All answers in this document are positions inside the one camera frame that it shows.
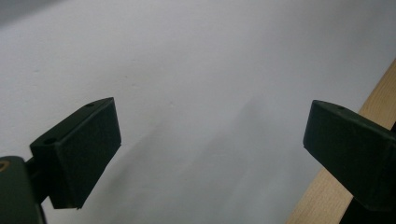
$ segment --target wooden edge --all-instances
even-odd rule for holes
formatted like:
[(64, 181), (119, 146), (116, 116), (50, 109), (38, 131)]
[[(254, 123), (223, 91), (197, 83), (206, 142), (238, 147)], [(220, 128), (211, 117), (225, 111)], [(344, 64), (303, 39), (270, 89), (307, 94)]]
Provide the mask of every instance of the wooden edge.
[[(387, 129), (393, 126), (396, 120), (396, 60), (359, 114)], [(321, 168), (286, 223), (339, 223), (351, 200), (352, 195), (325, 168)]]

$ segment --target white wall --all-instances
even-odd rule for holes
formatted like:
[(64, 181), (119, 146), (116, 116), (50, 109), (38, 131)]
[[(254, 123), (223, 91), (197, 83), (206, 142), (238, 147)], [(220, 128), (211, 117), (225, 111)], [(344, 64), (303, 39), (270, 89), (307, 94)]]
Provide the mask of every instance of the white wall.
[(0, 156), (114, 96), (122, 147), (49, 223), (283, 223), (318, 171), (313, 99), (357, 111), (396, 2), (18, 0), (0, 7)]

